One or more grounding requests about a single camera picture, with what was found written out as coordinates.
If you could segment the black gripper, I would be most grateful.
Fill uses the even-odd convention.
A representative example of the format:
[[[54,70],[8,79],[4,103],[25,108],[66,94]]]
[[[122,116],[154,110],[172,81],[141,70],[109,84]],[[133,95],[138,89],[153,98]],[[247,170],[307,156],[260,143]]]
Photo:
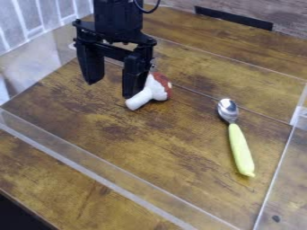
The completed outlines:
[[[93,0],[93,20],[76,19],[76,57],[88,84],[104,77],[104,57],[124,61],[122,97],[142,89],[152,67],[156,40],[142,30],[142,0]]]

